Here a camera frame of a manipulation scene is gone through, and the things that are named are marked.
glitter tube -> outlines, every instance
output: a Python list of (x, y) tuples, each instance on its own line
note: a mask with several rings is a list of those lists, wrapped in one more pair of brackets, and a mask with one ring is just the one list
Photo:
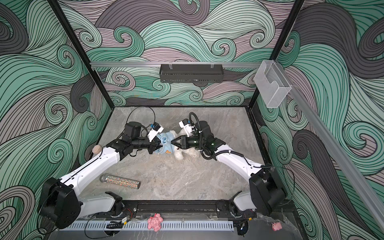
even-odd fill
[(102, 175), (100, 177), (100, 182), (112, 183), (112, 184), (116, 184), (116, 185), (120, 185), (120, 186), (124, 186), (124, 187), (130, 187), (130, 188), (134, 188), (134, 189), (139, 189), (139, 187), (140, 187), (139, 181), (135, 181), (135, 180), (131, 180), (128, 178), (123, 178), (123, 177), (116, 177), (116, 176), (109, 175), (109, 174)]

pink pig toy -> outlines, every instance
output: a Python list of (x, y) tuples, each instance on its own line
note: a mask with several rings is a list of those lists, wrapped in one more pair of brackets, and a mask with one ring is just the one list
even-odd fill
[(153, 228), (155, 232), (159, 231), (161, 229), (160, 223), (163, 221), (163, 218), (160, 217), (160, 214), (155, 214), (154, 217), (149, 217), (148, 219), (148, 229), (150, 230)]
[(282, 228), (283, 228), (283, 226), (279, 222), (275, 222), (275, 223), (272, 224), (272, 230), (273, 231), (278, 231), (278, 230), (280, 230)]

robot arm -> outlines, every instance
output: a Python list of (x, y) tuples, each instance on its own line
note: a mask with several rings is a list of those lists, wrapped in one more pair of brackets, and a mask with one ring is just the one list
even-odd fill
[(286, 197), (285, 187), (272, 165), (263, 166), (235, 152), (224, 141), (213, 136), (206, 121), (199, 121), (197, 128), (191, 119), (185, 119), (179, 125), (186, 131), (190, 129), (190, 132), (172, 140), (173, 145), (181, 149), (195, 147), (205, 159), (226, 164), (249, 182), (249, 191), (238, 193), (233, 198), (235, 210), (258, 209), (262, 214), (269, 215), (272, 208)]
[(148, 134), (151, 134), (150, 140), (148, 136), (140, 137), (141, 126), (138, 122), (127, 123), (122, 139), (111, 141), (91, 160), (60, 179), (48, 179), (41, 191), (39, 214), (50, 218), (59, 229), (66, 228), (79, 217), (94, 213), (120, 214), (122, 199), (116, 194), (106, 192), (92, 197), (80, 197), (80, 194), (89, 183), (110, 166), (130, 155), (134, 149), (147, 149), (152, 154), (161, 147), (156, 134), (163, 128), (154, 123)]

stuffed toy dog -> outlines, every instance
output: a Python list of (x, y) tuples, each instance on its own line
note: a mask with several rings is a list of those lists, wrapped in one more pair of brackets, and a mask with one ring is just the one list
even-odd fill
[(198, 158), (200, 155), (200, 152), (198, 150), (195, 150), (193, 147), (189, 149), (181, 149), (176, 147), (175, 145), (171, 144), (171, 141), (179, 136), (186, 135), (185, 130), (182, 129), (178, 134), (171, 130), (169, 132), (162, 132), (157, 135), (157, 137), (160, 139), (161, 144), (163, 145), (162, 148), (157, 149), (155, 152), (160, 154), (174, 154), (177, 160), (183, 160), (183, 152), (188, 154), (189, 156), (193, 158)]

enclosure wall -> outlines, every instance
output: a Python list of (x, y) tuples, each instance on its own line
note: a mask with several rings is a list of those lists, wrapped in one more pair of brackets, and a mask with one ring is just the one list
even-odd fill
[[(260, 62), (293, 1), (59, 0), (91, 61)], [(117, 106), (247, 106), (257, 69), (227, 68), (223, 83), (161, 83), (159, 68), (98, 68)]]
[[(383, 200), (384, 3), (308, 2), (277, 60)], [(309, 238), (384, 239), (292, 95), (278, 109), (266, 109), (261, 97), (257, 105), (273, 164), (295, 173), (294, 201)], [(292, 192), (292, 175), (283, 175)]]
[(89, 159), (110, 112), (47, 1), (0, 0), (1, 239), (44, 237), (43, 182)]

